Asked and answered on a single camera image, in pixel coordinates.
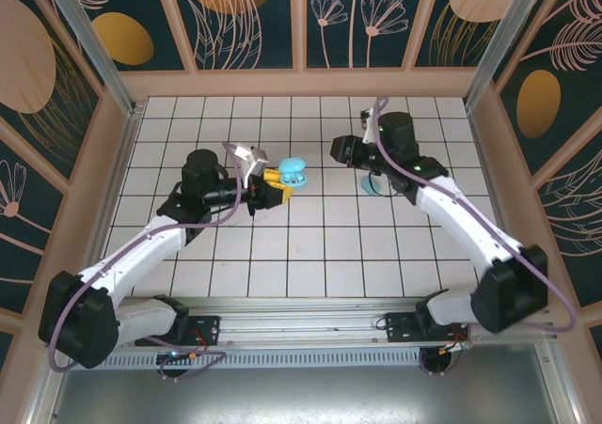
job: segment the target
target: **white tile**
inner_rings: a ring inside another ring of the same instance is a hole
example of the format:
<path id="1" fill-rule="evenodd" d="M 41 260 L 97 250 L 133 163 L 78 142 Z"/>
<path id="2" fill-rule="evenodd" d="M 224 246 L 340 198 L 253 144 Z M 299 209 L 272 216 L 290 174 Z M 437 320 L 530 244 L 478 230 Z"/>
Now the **white tile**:
<path id="1" fill-rule="evenodd" d="M 431 230 L 422 227 L 397 228 L 399 259 L 434 259 Z"/>
<path id="2" fill-rule="evenodd" d="M 291 147 L 289 142 L 260 142 L 260 149 L 264 149 L 267 154 L 268 165 L 272 168 L 278 168 L 278 165 L 285 159 L 290 158 Z"/>
<path id="3" fill-rule="evenodd" d="M 323 261 L 289 262 L 289 297 L 324 297 Z"/>
<path id="4" fill-rule="evenodd" d="M 158 178 L 158 168 L 129 168 L 122 193 L 126 196 L 152 196 Z"/>
<path id="5" fill-rule="evenodd" d="M 396 227 L 428 227 L 426 212 L 413 206 L 404 196 L 395 196 L 392 200 Z"/>
<path id="6" fill-rule="evenodd" d="M 438 261 L 443 288 L 467 288 L 477 286 L 477 276 L 470 261 Z"/>
<path id="7" fill-rule="evenodd" d="M 366 297 L 400 297 L 402 275 L 399 261 L 364 261 Z"/>
<path id="8" fill-rule="evenodd" d="M 351 118 L 359 120 L 359 113 L 373 107 L 376 97 L 350 97 L 349 102 L 351 104 Z"/>
<path id="9" fill-rule="evenodd" d="M 466 118 L 467 111 L 461 98 L 436 98 L 436 107 L 443 118 Z"/>
<path id="10" fill-rule="evenodd" d="M 257 210 L 255 213 L 255 227 L 286 227 L 289 223 L 289 205 L 281 205 L 269 210 Z"/>
<path id="11" fill-rule="evenodd" d="M 235 118 L 261 117 L 261 97 L 236 97 L 232 116 Z"/>
<path id="12" fill-rule="evenodd" d="M 264 141 L 290 141 L 290 118 L 262 118 L 260 140 Z"/>
<path id="13" fill-rule="evenodd" d="M 320 97 L 293 97 L 293 117 L 319 117 Z"/>
<path id="14" fill-rule="evenodd" d="M 182 169 L 177 167 L 162 168 L 157 182 L 157 196 L 168 196 L 177 182 L 182 181 Z"/>
<path id="15" fill-rule="evenodd" d="M 354 196 L 356 194 L 356 173 L 353 168 L 325 168 L 325 196 Z"/>
<path id="16" fill-rule="evenodd" d="M 115 217 L 115 224 L 120 227 L 144 227 L 149 223 L 152 196 L 123 196 Z"/>
<path id="17" fill-rule="evenodd" d="M 291 97 L 264 97 L 262 117 L 290 117 Z"/>
<path id="18" fill-rule="evenodd" d="M 477 208 L 477 210 L 482 212 L 491 223 L 497 225 L 496 215 L 493 212 L 493 206 L 491 206 L 491 200 L 488 196 L 468 196 L 467 199 L 475 206 L 475 208 Z"/>
<path id="19" fill-rule="evenodd" d="M 368 227 L 393 227 L 393 209 L 390 198 L 359 196 L 359 224 Z"/>
<path id="20" fill-rule="evenodd" d="M 229 118 L 204 118 L 200 121 L 198 140 L 222 142 L 228 140 L 229 133 Z"/>
<path id="21" fill-rule="evenodd" d="M 174 118 L 200 118 L 203 115 L 205 97 L 178 97 Z"/>
<path id="22" fill-rule="evenodd" d="M 347 168 L 347 165 L 338 163 L 334 160 L 334 158 L 330 155 L 330 142 L 322 143 L 322 161 L 324 163 L 324 167 L 338 167 L 338 168 Z"/>
<path id="23" fill-rule="evenodd" d="M 232 97 L 207 97 L 203 109 L 203 118 L 232 116 Z"/>
<path id="24" fill-rule="evenodd" d="M 214 261 L 210 295 L 212 297 L 246 297 L 248 261 Z"/>
<path id="25" fill-rule="evenodd" d="M 402 276 L 405 297 L 425 297 L 441 290 L 434 261 L 402 261 Z"/>
<path id="26" fill-rule="evenodd" d="M 215 259 L 249 259 L 251 254 L 251 228 L 217 229 Z"/>
<path id="27" fill-rule="evenodd" d="M 293 118 L 291 140 L 300 142 L 322 140 L 319 118 Z"/>
<path id="28" fill-rule="evenodd" d="M 260 118 L 233 118 L 230 124 L 230 141 L 256 142 L 260 140 Z"/>
<path id="29" fill-rule="evenodd" d="M 407 112 L 407 100 L 405 97 L 390 97 L 384 112 Z"/>
<path id="30" fill-rule="evenodd" d="M 286 262 L 251 261 L 249 297 L 286 297 Z"/>
<path id="31" fill-rule="evenodd" d="M 174 118 L 169 129 L 169 142 L 197 142 L 200 118 Z"/>
<path id="32" fill-rule="evenodd" d="M 142 228 L 143 226 L 111 228 L 109 243 L 106 246 L 104 256 L 108 257 L 122 248 L 127 242 L 131 241 L 140 231 L 142 231 Z"/>
<path id="33" fill-rule="evenodd" d="M 465 196 L 487 195 L 487 185 L 480 168 L 455 168 L 453 177 Z"/>
<path id="34" fill-rule="evenodd" d="M 412 118 L 437 118 L 435 98 L 433 97 L 408 97 L 409 113 Z"/>
<path id="35" fill-rule="evenodd" d="M 213 259 L 214 247 L 215 228 L 205 228 L 189 245 L 178 252 L 178 261 Z"/>
<path id="36" fill-rule="evenodd" d="M 468 259 L 466 252 L 442 227 L 433 227 L 433 241 L 437 259 Z"/>
<path id="37" fill-rule="evenodd" d="M 196 142 L 169 142 L 161 167 L 180 167 L 186 164 L 186 157 L 197 149 Z"/>
<path id="38" fill-rule="evenodd" d="M 357 227 L 357 198 L 325 196 L 324 218 L 327 227 Z"/>
<path id="39" fill-rule="evenodd" d="M 447 142 L 472 142 L 472 131 L 466 118 L 442 118 L 443 134 Z"/>
<path id="40" fill-rule="evenodd" d="M 289 259 L 324 259 L 324 229 L 289 228 Z"/>
<path id="41" fill-rule="evenodd" d="M 253 228 L 251 259 L 286 259 L 289 230 L 281 228 Z"/>
<path id="42" fill-rule="evenodd" d="M 176 97 L 149 97 L 144 110 L 145 118 L 171 118 Z"/>
<path id="43" fill-rule="evenodd" d="M 335 137 L 351 134 L 351 119 L 322 118 L 322 140 L 332 141 Z"/>
<path id="44" fill-rule="evenodd" d="M 376 175 L 372 175 L 372 179 L 368 180 L 368 172 L 362 170 L 356 170 L 356 183 L 357 183 L 357 194 L 359 196 L 375 196 L 374 194 L 368 194 L 366 190 L 362 187 L 362 182 L 365 180 L 365 184 L 369 190 L 376 189 L 378 194 L 383 196 L 389 196 L 391 194 L 391 189 L 388 184 L 388 178 L 385 175 L 381 175 L 377 177 Z"/>
<path id="45" fill-rule="evenodd" d="M 420 154 L 429 156 L 438 160 L 444 167 L 450 166 L 448 151 L 443 142 L 422 142 L 420 144 Z"/>
<path id="46" fill-rule="evenodd" d="M 327 261 L 326 295 L 328 297 L 363 297 L 364 277 L 361 262 Z"/>
<path id="47" fill-rule="evenodd" d="M 207 297 L 211 279 L 211 261 L 180 261 L 171 287 L 172 297 Z"/>
<path id="48" fill-rule="evenodd" d="M 165 149 L 165 143 L 143 142 L 135 144 L 130 167 L 160 167 Z"/>
<path id="49" fill-rule="evenodd" d="M 219 214 L 219 218 L 223 219 L 230 213 L 231 213 L 231 210 L 222 211 Z M 246 204 L 241 203 L 238 207 L 238 210 L 236 210 L 236 213 L 230 219 L 228 219 L 224 223 L 220 224 L 219 226 L 221 228 L 224 228 L 224 227 L 251 227 L 252 225 L 253 225 L 253 217 L 251 217 L 251 215 L 249 215 L 248 207 L 246 206 Z"/>
<path id="50" fill-rule="evenodd" d="M 152 297 L 157 294 L 169 295 L 175 261 L 161 261 L 157 267 L 138 281 L 134 286 L 134 297 Z"/>
<path id="51" fill-rule="evenodd" d="M 145 118 L 140 124 L 138 142 L 165 142 L 169 133 L 169 118 Z"/>
<path id="52" fill-rule="evenodd" d="M 443 142 L 443 130 L 438 118 L 414 118 L 417 142 Z"/>
<path id="53" fill-rule="evenodd" d="M 291 227 L 321 227 L 324 210 L 320 196 L 292 196 L 290 198 Z"/>
<path id="54" fill-rule="evenodd" d="M 320 101 L 322 118 L 349 117 L 348 97 L 322 97 Z"/>
<path id="55" fill-rule="evenodd" d="M 479 155 L 474 144 L 448 142 L 451 166 L 453 167 L 480 167 Z"/>
<path id="56" fill-rule="evenodd" d="M 361 251 L 364 259 L 398 259 L 393 228 L 361 228 Z"/>
<path id="57" fill-rule="evenodd" d="M 322 144 L 320 142 L 292 142 L 291 157 L 303 158 L 306 167 L 322 166 Z"/>
<path id="58" fill-rule="evenodd" d="M 361 259 L 359 228 L 326 227 L 326 259 Z"/>
<path id="59" fill-rule="evenodd" d="M 296 196 L 321 196 L 322 195 L 322 169 L 306 168 L 303 170 L 308 182 L 305 186 L 294 190 Z"/>
<path id="60" fill-rule="evenodd" d="M 198 142 L 197 149 L 210 149 L 217 155 L 217 161 L 221 165 L 226 162 L 226 149 L 220 142 Z"/>

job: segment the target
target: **cable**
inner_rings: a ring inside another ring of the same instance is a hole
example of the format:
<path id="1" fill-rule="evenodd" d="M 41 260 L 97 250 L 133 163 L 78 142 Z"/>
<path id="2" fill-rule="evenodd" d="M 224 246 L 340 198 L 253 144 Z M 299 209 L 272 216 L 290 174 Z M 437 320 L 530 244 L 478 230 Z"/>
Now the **cable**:
<path id="1" fill-rule="evenodd" d="M 159 373 L 161 374 L 161 377 L 163 378 L 164 381 L 166 381 L 167 379 L 172 379 L 171 382 L 177 383 L 179 380 L 188 380 L 192 377 L 196 377 L 196 376 L 202 374 L 203 372 L 207 371 L 207 369 L 209 369 L 211 366 L 216 365 L 217 363 L 222 361 L 224 358 L 226 358 L 226 353 L 222 352 L 222 351 L 207 351 L 207 350 L 199 351 L 197 349 L 188 349 L 187 347 L 176 346 L 175 344 L 170 344 L 168 342 L 162 341 L 161 339 L 155 338 L 155 337 L 146 337 L 145 339 L 147 339 L 148 341 L 154 342 L 155 344 L 159 344 L 161 346 L 168 347 L 169 349 L 173 349 L 174 351 L 186 352 L 186 353 L 193 354 L 194 356 L 192 356 L 191 358 L 195 358 L 198 355 L 217 355 L 217 358 L 215 360 L 210 361 L 202 368 L 194 369 L 194 370 L 192 370 L 192 372 L 190 369 L 188 372 L 181 375 L 180 377 L 167 377 L 167 375 L 164 372 L 164 367 L 166 366 L 166 364 L 169 361 L 173 361 L 173 360 L 166 358 L 159 366 Z"/>
<path id="2" fill-rule="evenodd" d="M 67 366 L 59 366 L 56 363 L 56 343 L 58 342 L 58 336 L 60 335 L 60 332 L 63 328 L 63 325 L 65 324 L 65 321 L 67 320 L 67 317 L 69 316 L 69 313 L 71 313 L 71 310 L 77 304 L 77 301 L 80 299 L 80 297 L 82 297 L 82 295 L 84 295 L 84 293 L 94 284 L 95 281 L 97 281 L 101 276 L 108 273 L 109 270 L 118 261 L 120 261 L 123 257 L 125 257 L 128 253 L 130 253 L 136 247 L 138 247 L 141 243 L 145 242 L 147 239 L 149 239 L 152 236 L 155 236 L 159 233 L 168 231 L 170 229 L 176 229 L 176 228 L 200 229 L 200 228 L 208 228 L 208 227 L 217 227 L 218 225 L 221 225 L 224 222 L 226 222 L 228 219 L 230 219 L 236 213 L 236 211 L 238 210 L 238 206 L 241 203 L 241 199 L 243 197 L 243 175 L 241 173 L 241 165 L 240 165 L 238 158 L 234 154 L 234 149 L 232 148 L 232 144 L 229 144 L 226 142 L 222 142 L 222 144 L 224 145 L 224 148 L 229 153 L 229 155 L 232 156 L 232 159 L 234 161 L 234 171 L 236 173 L 236 199 L 234 200 L 234 204 L 232 205 L 231 211 L 226 216 L 224 216 L 221 219 L 218 219 L 214 222 L 200 223 L 200 224 L 172 224 L 172 225 L 165 225 L 163 227 L 152 229 L 148 233 L 143 234 L 138 239 L 133 240 L 131 243 L 129 243 L 123 249 L 121 249 L 112 259 L 110 259 L 102 267 L 102 269 L 100 271 L 98 271 L 79 290 L 77 290 L 77 292 L 73 295 L 73 297 L 69 300 L 69 302 L 67 302 L 67 304 L 63 308 L 63 311 L 60 313 L 60 316 L 58 316 L 58 319 L 56 320 L 55 330 L 53 331 L 53 334 L 50 338 L 50 344 L 48 346 L 48 363 L 50 364 L 50 368 L 53 371 L 66 372 L 66 371 L 72 369 L 75 365 L 77 365 L 76 361 L 71 362 Z"/>
<path id="3" fill-rule="evenodd" d="M 558 287 L 554 283 L 552 283 L 543 273 L 541 273 L 539 271 L 539 269 L 537 269 L 528 259 L 523 257 L 520 254 L 520 252 L 514 250 L 510 245 L 508 245 L 503 240 L 503 238 L 501 238 L 498 235 L 498 233 L 493 228 L 491 228 L 491 226 L 477 212 L 472 210 L 470 205 L 463 198 L 456 196 L 453 192 L 448 191 L 447 189 L 439 186 L 438 184 L 434 184 L 431 181 L 427 181 L 417 175 L 414 175 L 412 172 L 405 170 L 402 167 L 399 167 L 390 158 L 387 151 L 385 150 L 385 147 L 383 146 L 383 142 L 380 140 L 379 124 L 378 124 L 378 117 L 380 116 L 380 112 L 383 109 L 385 109 L 385 106 L 387 106 L 387 104 L 388 104 L 388 97 L 379 97 L 376 100 L 376 103 L 374 104 L 373 113 L 372 113 L 372 118 L 376 122 L 376 124 L 373 125 L 374 138 L 376 139 L 376 145 L 377 145 L 378 150 L 380 151 L 381 155 L 383 156 L 383 158 L 385 158 L 385 160 L 387 161 L 387 163 L 391 167 L 393 167 L 395 170 L 397 170 L 399 173 L 401 173 L 405 177 L 409 178 L 410 180 L 415 181 L 418 184 L 422 184 L 423 186 L 432 187 L 433 189 L 435 189 L 439 193 L 443 194 L 444 196 L 448 196 L 449 198 L 455 200 L 462 208 L 464 208 L 464 210 L 466 212 L 468 212 L 470 214 L 471 217 L 473 217 L 487 231 L 487 233 L 489 233 L 489 235 L 494 239 L 494 241 L 499 243 L 508 253 L 510 253 L 510 255 L 512 255 L 515 259 L 517 259 L 518 262 L 520 262 L 523 266 L 525 266 L 532 274 L 534 274 L 537 278 L 539 278 L 552 292 L 554 292 L 558 296 L 558 298 L 561 299 L 561 301 L 564 303 L 564 306 L 566 306 L 566 309 L 568 310 L 568 313 L 569 313 L 570 322 L 564 326 L 556 327 L 556 326 L 540 325 L 540 324 L 537 324 L 534 322 L 523 322 L 525 325 L 528 325 L 528 326 L 531 326 L 531 327 L 534 327 L 534 328 L 537 328 L 540 330 L 553 331 L 553 332 L 557 332 L 557 333 L 565 333 L 565 332 L 570 332 L 571 330 L 573 330 L 573 328 L 575 328 L 575 325 L 577 324 L 577 320 L 578 320 L 577 311 L 575 310 L 575 307 L 571 304 L 570 300 L 562 293 L 562 291 L 560 291 L 558 289 Z"/>
<path id="4" fill-rule="evenodd" d="M 379 193 L 378 193 L 378 191 L 377 191 L 376 189 L 374 189 L 374 185 L 372 184 L 372 175 L 373 175 L 373 173 L 374 173 L 374 172 L 370 172 L 370 173 L 368 174 L 368 184 L 370 185 L 370 188 L 372 189 L 372 191 L 373 191 L 375 194 L 377 194 L 378 196 L 384 196 L 383 194 L 379 194 Z M 391 197 L 393 197 L 393 196 L 398 196 L 398 195 L 399 195 L 399 192 L 396 192 L 395 194 L 390 194 L 390 195 L 388 195 L 388 196 L 385 196 L 385 197 L 387 197 L 387 198 L 391 198 Z"/>

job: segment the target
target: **black grid line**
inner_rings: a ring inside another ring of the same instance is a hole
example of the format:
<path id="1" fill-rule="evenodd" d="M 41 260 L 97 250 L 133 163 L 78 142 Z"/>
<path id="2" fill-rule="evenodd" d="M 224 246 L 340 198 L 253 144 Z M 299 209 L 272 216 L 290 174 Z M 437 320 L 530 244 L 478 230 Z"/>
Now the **black grid line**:
<path id="1" fill-rule="evenodd" d="M 328 271 L 326 269 L 326 218 L 325 218 L 325 209 L 326 209 L 326 204 L 324 201 L 324 190 L 325 190 L 325 184 L 324 184 L 324 131 L 323 131 L 323 124 L 322 124 L 322 97 L 319 98 L 318 100 L 319 104 L 320 104 L 320 163 L 322 166 L 322 223 L 323 225 L 323 230 L 322 230 L 322 244 L 323 244 L 323 249 L 324 249 L 324 297 L 328 297 Z"/>
<path id="2" fill-rule="evenodd" d="M 234 102 L 236 101 L 236 98 L 234 98 L 234 100 L 232 100 L 232 114 L 233 114 L 233 106 L 234 106 Z M 260 131 L 259 131 L 259 135 L 258 135 L 258 146 L 261 145 L 261 122 L 263 121 L 263 118 L 261 117 L 261 115 L 263 115 L 263 97 L 261 97 L 261 105 L 260 105 Z M 249 244 L 248 247 L 248 276 L 246 279 L 246 296 L 248 297 L 250 292 L 251 292 L 251 263 L 253 262 L 253 230 L 255 229 L 255 216 L 253 216 L 253 219 L 251 220 L 251 243 Z"/>
<path id="3" fill-rule="evenodd" d="M 232 131 L 232 115 L 234 114 L 234 100 L 235 100 L 235 98 L 232 98 L 232 106 L 230 108 L 230 126 L 228 127 L 228 142 L 230 141 L 230 132 Z M 203 116 L 204 115 L 205 115 L 205 106 L 203 105 Z M 226 150 L 226 158 L 224 158 L 224 168 L 226 167 L 227 159 L 228 159 L 228 151 Z M 219 226 L 215 227 L 214 254 L 212 256 L 211 273 L 209 274 L 209 288 L 207 289 L 207 297 L 211 297 L 211 286 L 214 282 L 215 249 L 217 248 L 217 233 L 218 232 L 219 232 Z"/>
<path id="4" fill-rule="evenodd" d="M 349 130 L 350 133 L 353 133 L 354 127 L 353 127 L 353 115 L 351 112 L 351 99 L 349 97 L 347 97 L 347 104 L 349 105 Z M 364 288 L 364 297 L 366 297 L 366 270 L 364 269 L 364 247 L 362 246 L 361 243 L 361 229 L 362 229 L 362 225 L 361 225 L 361 216 L 359 215 L 359 190 L 357 189 L 357 170 L 354 169 L 354 180 L 356 181 L 356 206 L 357 206 L 357 236 L 359 237 L 359 259 L 361 261 L 361 281 L 363 283 L 363 288 Z"/>

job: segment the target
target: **gray surface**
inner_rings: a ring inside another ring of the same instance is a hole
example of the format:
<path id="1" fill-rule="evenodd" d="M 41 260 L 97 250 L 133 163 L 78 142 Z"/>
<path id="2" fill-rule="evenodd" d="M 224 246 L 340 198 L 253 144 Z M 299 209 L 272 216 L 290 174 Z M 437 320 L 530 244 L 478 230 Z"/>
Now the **gray surface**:
<path id="1" fill-rule="evenodd" d="M 478 347 L 445 377 L 416 367 L 209 370 L 181 384 L 154 372 L 66 375 L 55 423 L 556 422 L 532 348 Z"/>

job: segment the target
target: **purple cable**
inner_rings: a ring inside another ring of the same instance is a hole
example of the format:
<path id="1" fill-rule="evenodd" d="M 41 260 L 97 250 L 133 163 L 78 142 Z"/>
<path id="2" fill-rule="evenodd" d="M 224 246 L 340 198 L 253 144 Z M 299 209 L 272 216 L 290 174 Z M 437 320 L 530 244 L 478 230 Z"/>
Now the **purple cable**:
<path id="1" fill-rule="evenodd" d="M 448 196 L 449 198 L 455 200 L 462 208 L 464 208 L 477 222 L 489 233 L 489 235 L 493 238 L 494 241 L 499 243 L 508 253 L 510 253 L 515 259 L 518 260 L 523 266 L 525 266 L 533 275 L 539 278 L 552 292 L 554 292 L 559 299 L 562 300 L 564 306 L 568 310 L 570 322 L 562 327 L 548 326 L 548 325 L 540 325 L 534 322 L 522 322 L 525 325 L 529 325 L 534 328 L 538 328 L 540 330 L 552 331 L 556 333 L 565 333 L 570 332 L 575 328 L 577 324 L 577 311 L 575 307 L 571 304 L 571 301 L 558 289 L 558 287 L 552 283 L 543 273 L 539 271 L 528 259 L 523 257 L 520 252 L 514 250 L 510 245 L 508 245 L 499 235 L 498 233 L 492 229 L 489 224 L 477 213 L 475 212 L 466 202 L 459 196 L 456 196 L 452 191 L 448 191 L 444 187 L 439 186 L 438 184 L 434 184 L 430 181 L 427 181 L 417 175 L 414 175 L 412 172 L 405 170 L 404 168 L 399 167 L 395 162 L 390 158 L 385 147 L 383 147 L 383 142 L 380 140 L 380 132 L 378 130 L 378 117 L 380 116 L 380 112 L 385 109 L 385 106 L 388 104 L 388 97 L 379 97 L 376 100 L 373 108 L 373 120 L 376 122 L 376 125 L 373 125 L 374 138 L 376 139 L 376 145 L 378 146 L 378 150 L 382 154 L 383 158 L 387 161 L 387 163 L 397 170 L 399 173 L 409 178 L 412 181 L 415 181 L 424 186 L 429 186 L 440 192 L 444 196 Z"/>
<path id="2" fill-rule="evenodd" d="M 173 349 L 173 350 L 178 351 L 178 352 L 195 353 L 196 355 L 218 355 L 218 357 L 215 360 L 210 361 L 209 363 L 207 363 L 202 368 L 195 369 L 193 372 L 190 372 L 190 373 L 187 373 L 187 374 L 183 374 L 180 377 L 174 377 L 173 380 L 172 380 L 172 382 L 174 382 L 174 383 L 176 383 L 176 382 L 178 382 L 180 380 L 188 380 L 188 379 L 190 379 L 192 377 L 200 375 L 203 372 L 205 372 L 207 369 L 209 369 L 211 366 L 216 365 L 217 363 L 219 363 L 220 361 L 222 361 L 224 358 L 226 358 L 226 353 L 222 352 L 222 351 L 199 351 L 198 349 L 188 349 L 188 348 L 183 347 L 183 346 L 176 346 L 175 344 L 170 344 L 168 342 L 162 341 L 161 339 L 155 338 L 155 337 L 147 337 L 145 339 L 147 339 L 149 341 L 152 341 L 155 344 L 160 344 L 162 346 L 168 347 L 168 348 Z M 167 379 L 171 378 L 171 377 L 167 377 L 166 374 L 163 371 L 165 365 L 167 363 L 169 363 L 169 361 L 171 361 L 171 360 L 169 360 L 169 358 L 167 358 L 159 366 L 159 373 L 161 374 L 161 377 L 163 377 L 163 380 L 167 380 Z"/>
<path id="3" fill-rule="evenodd" d="M 234 215 L 234 213 L 238 210 L 238 207 L 241 204 L 241 199 L 243 197 L 243 176 L 241 174 L 241 166 L 238 161 L 238 158 L 234 155 L 234 150 L 232 149 L 232 145 L 227 144 L 226 142 L 222 142 L 222 144 L 226 148 L 226 151 L 232 156 L 232 160 L 234 162 L 234 171 L 236 172 L 236 199 L 234 200 L 234 204 L 232 205 L 232 209 L 230 210 L 230 212 L 226 216 L 224 216 L 221 219 L 218 219 L 214 222 L 202 223 L 202 224 L 173 224 L 173 225 L 165 225 L 163 227 L 155 228 L 155 229 L 149 231 L 148 233 L 145 233 L 144 235 L 140 236 L 138 239 L 133 240 L 131 243 L 126 245 L 120 252 L 118 252 L 110 261 L 108 261 L 104 265 L 104 267 L 100 271 L 98 271 L 93 277 L 91 277 L 90 280 L 88 280 L 84 284 L 84 286 L 82 286 L 79 290 L 77 290 L 77 292 L 73 295 L 73 297 L 70 299 L 70 301 L 67 303 L 67 305 L 63 308 L 63 311 L 60 313 L 60 316 L 58 317 L 58 320 L 56 321 L 55 330 L 50 338 L 50 344 L 48 346 L 48 363 L 50 364 L 50 368 L 53 371 L 66 372 L 69 369 L 73 368 L 75 365 L 77 365 L 77 362 L 75 362 L 75 361 L 71 362 L 67 366 L 59 366 L 56 363 L 55 355 L 56 355 L 56 343 L 58 342 L 58 335 L 60 334 L 60 331 L 62 330 L 63 325 L 65 324 L 65 321 L 67 320 L 67 317 L 69 316 L 69 313 L 71 313 L 71 310 L 73 309 L 73 307 L 75 306 L 75 304 L 77 303 L 79 298 L 82 295 L 84 295 L 84 292 L 86 292 L 94 284 L 95 281 L 97 281 L 104 273 L 106 273 L 109 269 L 111 269 L 111 267 L 113 267 L 120 259 L 125 257 L 128 253 L 130 253 L 132 250 L 134 250 L 136 247 L 138 247 L 141 243 L 146 241 L 149 237 L 154 236 L 155 234 L 161 233 L 163 231 L 168 231 L 168 230 L 174 229 L 174 228 L 198 229 L 198 228 L 217 227 L 218 225 L 221 225 L 224 222 L 226 222 L 228 219 L 230 219 Z"/>

